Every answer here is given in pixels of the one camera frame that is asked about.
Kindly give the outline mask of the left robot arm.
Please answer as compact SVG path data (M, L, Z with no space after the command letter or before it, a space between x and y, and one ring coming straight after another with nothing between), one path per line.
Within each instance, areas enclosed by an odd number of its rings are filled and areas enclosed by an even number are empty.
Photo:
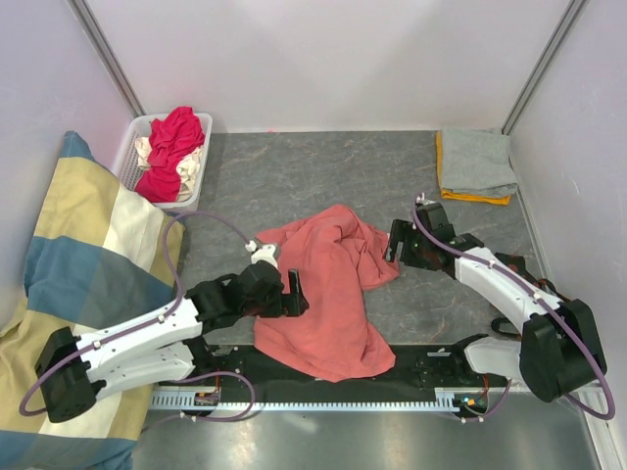
M259 261L121 324L82 335L58 329L34 366L47 417L64 423L111 395L159 382L207 384L216 369L205 334L247 316L299 317L308 307L297 270L282 275Z

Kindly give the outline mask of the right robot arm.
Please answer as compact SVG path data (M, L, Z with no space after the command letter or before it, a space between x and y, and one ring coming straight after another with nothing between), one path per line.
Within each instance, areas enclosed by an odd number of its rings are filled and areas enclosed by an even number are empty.
M448 363L456 383L467 386L483 374L498 375L551 402L606 374L591 308L530 277L522 258L495 253L474 235L457 233L441 204L418 201L409 220L393 220L384 258L448 274L487 300L513 328L510 339L476 335L458 342L460 353Z

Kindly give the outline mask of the salmon pink t shirt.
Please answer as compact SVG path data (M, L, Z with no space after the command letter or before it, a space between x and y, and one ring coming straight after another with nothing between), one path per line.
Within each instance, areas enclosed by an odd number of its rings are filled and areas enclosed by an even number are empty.
M258 237L279 247L282 274L298 271L309 307L298 317L257 319L257 350L332 383L374 377L395 365L395 354L366 317L363 299L364 292L400 275L398 265L384 258L386 232L335 205Z

